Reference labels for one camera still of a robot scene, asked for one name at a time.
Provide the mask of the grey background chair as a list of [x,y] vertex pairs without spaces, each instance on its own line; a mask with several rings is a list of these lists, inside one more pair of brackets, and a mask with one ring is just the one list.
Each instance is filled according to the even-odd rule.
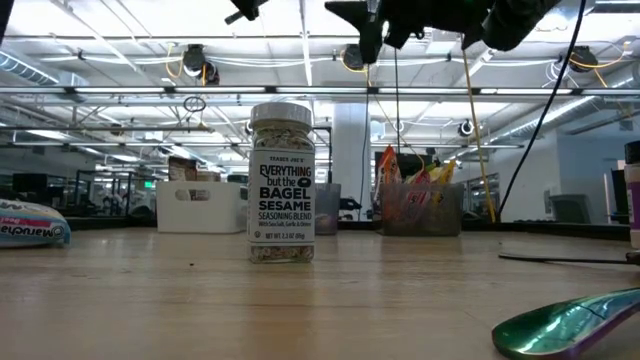
[[560,223],[591,224],[590,202],[584,194],[550,197],[554,219]]

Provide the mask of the iridescent green spoon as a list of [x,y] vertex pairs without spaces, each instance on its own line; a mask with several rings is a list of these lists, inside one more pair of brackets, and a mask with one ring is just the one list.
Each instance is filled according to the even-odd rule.
[[640,312],[640,287],[546,305],[505,320],[491,331],[509,360],[574,360]]

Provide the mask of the white plastic bin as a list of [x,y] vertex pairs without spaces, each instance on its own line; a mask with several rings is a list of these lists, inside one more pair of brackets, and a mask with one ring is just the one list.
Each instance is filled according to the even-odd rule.
[[168,181],[156,185],[160,233],[235,234],[247,225],[247,188],[239,183]]

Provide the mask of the bagel seasoning jar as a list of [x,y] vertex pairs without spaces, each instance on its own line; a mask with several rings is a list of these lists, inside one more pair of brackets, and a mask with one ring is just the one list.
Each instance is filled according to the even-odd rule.
[[253,263],[308,263],[315,255],[312,113],[270,102],[251,112],[247,243]]

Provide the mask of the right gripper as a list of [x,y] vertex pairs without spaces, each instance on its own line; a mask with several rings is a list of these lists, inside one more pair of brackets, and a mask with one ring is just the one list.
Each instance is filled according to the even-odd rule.
[[411,34],[423,36],[429,27],[462,35],[466,50],[481,40],[483,22],[494,0],[380,0],[370,14],[368,3],[360,0],[327,1],[325,9],[362,29],[368,22],[382,24],[382,44],[401,49]]

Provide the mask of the pink green ramen packet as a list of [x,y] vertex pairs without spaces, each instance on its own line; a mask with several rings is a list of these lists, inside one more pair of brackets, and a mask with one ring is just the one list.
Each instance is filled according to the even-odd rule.
[[408,213],[419,210],[426,201],[427,193],[421,188],[421,186],[431,183],[431,173],[436,169],[436,167],[437,165],[432,163],[423,167],[420,171],[406,180],[406,183],[410,186],[405,205],[405,209]]

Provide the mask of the dark metal spoon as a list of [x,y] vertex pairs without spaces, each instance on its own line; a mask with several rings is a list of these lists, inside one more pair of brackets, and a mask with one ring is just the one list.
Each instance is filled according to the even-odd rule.
[[498,257],[501,259],[507,259],[507,260],[536,262],[536,263],[564,262],[564,263],[640,266],[640,251],[633,251],[633,252],[626,253],[623,260],[525,256],[525,255],[516,255],[516,254],[507,254],[507,253],[499,253]]

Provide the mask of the yellow red ramen packet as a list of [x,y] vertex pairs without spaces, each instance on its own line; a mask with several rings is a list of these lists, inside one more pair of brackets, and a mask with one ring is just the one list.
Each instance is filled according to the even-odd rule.
[[64,244],[71,229],[57,210],[35,203],[0,199],[0,248]]

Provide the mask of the grey plastic bin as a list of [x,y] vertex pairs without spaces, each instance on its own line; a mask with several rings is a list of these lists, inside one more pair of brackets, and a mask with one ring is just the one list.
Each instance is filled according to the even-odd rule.
[[453,236],[461,232],[462,184],[384,184],[379,231],[387,236]]
[[315,234],[335,235],[338,231],[341,185],[317,184],[315,195]]

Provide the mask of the brown spice packet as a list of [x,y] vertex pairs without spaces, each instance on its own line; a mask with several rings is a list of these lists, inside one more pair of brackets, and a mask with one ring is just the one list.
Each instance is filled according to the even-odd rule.
[[196,181],[197,161],[170,156],[168,158],[168,171],[170,181]]

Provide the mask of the black desk device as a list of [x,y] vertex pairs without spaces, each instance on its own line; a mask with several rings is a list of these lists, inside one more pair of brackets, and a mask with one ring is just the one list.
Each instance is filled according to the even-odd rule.
[[615,199],[615,210],[613,211],[612,219],[617,221],[619,224],[628,225],[628,197],[624,171],[612,170],[611,176]]

